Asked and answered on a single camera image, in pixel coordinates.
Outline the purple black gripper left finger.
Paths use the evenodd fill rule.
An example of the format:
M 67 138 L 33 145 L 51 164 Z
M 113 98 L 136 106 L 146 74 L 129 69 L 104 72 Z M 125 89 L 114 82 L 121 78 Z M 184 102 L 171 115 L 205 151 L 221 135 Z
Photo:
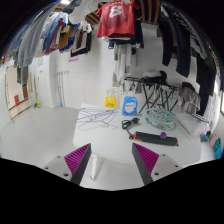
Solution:
M 91 144 L 88 143 L 64 157 L 65 162 L 72 174 L 72 183 L 76 185 L 81 183 L 90 156 Z

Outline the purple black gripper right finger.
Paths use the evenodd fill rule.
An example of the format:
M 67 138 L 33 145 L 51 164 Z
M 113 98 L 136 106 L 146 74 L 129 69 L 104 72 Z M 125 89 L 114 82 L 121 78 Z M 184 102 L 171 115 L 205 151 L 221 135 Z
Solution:
M 153 182 L 152 170 L 159 158 L 159 155 L 137 143 L 132 144 L 132 154 L 140 172 L 143 184 L 148 185 Z

